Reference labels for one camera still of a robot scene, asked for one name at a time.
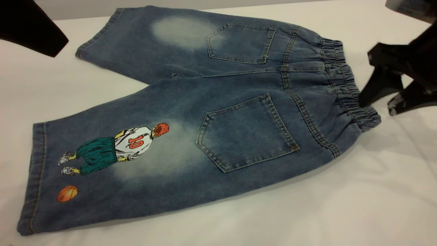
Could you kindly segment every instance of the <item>denim shorts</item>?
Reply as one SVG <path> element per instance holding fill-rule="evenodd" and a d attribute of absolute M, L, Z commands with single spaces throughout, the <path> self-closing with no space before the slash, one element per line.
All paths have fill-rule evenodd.
<path fill-rule="evenodd" d="M 120 8 L 76 56 L 150 86 L 34 124 L 22 235 L 278 183 L 380 123 L 359 106 L 342 43 L 289 23 Z"/>

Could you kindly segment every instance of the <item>hem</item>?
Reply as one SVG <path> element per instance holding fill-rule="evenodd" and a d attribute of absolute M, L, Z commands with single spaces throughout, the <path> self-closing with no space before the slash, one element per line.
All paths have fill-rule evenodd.
<path fill-rule="evenodd" d="M 109 28 L 111 28 L 111 26 L 120 18 L 121 14 L 123 13 L 123 10 L 124 8 L 117 8 L 115 12 L 112 14 L 111 18 L 109 18 L 106 25 L 92 39 L 90 39 L 88 42 L 82 44 L 79 48 L 77 48 L 75 56 L 77 58 L 82 59 L 82 52 L 88 47 L 90 47 L 91 45 L 93 45 L 94 43 L 96 43 L 99 40 L 99 38 L 103 36 L 103 34 L 105 34 L 105 32 Z"/>
<path fill-rule="evenodd" d="M 33 125 L 31 163 L 26 189 L 24 206 L 21 210 L 20 220 L 17 225 L 18 232 L 25 236 L 37 233 L 32 227 L 32 220 L 38 205 L 41 177 L 45 164 L 46 127 L 44 123 Z"/>

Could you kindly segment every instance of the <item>pant leg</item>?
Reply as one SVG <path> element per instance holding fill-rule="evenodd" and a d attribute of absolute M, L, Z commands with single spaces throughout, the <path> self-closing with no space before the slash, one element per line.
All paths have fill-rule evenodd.
<path fill-rule="evenodd" d="M 337 110 L 324 102 L 319 107 Z M 60 173 L 57 162 L 62 153 L 100 137 L 96 132 L 107 135 L 160 122 L 170 131 L 135 160 L 86 176 Z M 362 132 L 347 116 L 327 118 L 324 124 L 341 126 L 332 131 L 342 142 L 330 144 L 342 150 Z M 318 127 L 319 133 L 329 136 L 320 132 L 325 125 Z M 58 138 L 66 134 L 66 126 L 75 134 Z M 162 81 L 74 116 L 34 125 L 18 231 L 29 235 L 159 214 L 268 186 L 333 160 L 320 137 L 309 130 L 278 73 Z M 68 185 L 78 187 L 79 193 L 60 204 L 56 197 Z"/>
<path fill-rule="evenodd" d="M 174 75 L 273 70 L 294 27 L 187 9 L 120 8 L 76 56 L 148 84 Z"/>

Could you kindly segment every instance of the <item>printed graphic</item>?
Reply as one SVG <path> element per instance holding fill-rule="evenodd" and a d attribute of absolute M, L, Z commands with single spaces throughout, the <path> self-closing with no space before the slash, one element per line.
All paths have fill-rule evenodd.
<path fill-rule="evenodd" d="M 88 175 L 105 169 L 116 162 L 131 161 L 147 151 L 154 138 L 167 133 L 166 123 L 148 127 L 133 127 L 119 132 L 115 137 L 95 138 L 81 145 L 74 155 L 64 153 L 58 166 L 83 157 L 85 163 L 78 168 L 67 166 L 61 170 L 65 175 Z"/>
<path fill-rule="evenodd" d="M 79 192 L 79 189 L 77 189 L 76 186 L 69 185 L 65 188 L 63 188 L 59 194 L 58 194 L 58 202 L 66 202 L 71 199 L 73 199 L 77 193 Z"/>

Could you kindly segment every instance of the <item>white cloth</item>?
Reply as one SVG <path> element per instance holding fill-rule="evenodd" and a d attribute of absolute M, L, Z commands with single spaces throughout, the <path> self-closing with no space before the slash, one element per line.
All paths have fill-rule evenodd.
<path fill-rule="evenodd" d="M 152 130 L 148 127 L 133 127 L 125 134 L 115 139 L 115 154 L 117 159 L 127 157 L 133 160 L 149 149 L 152 143 Z"/>

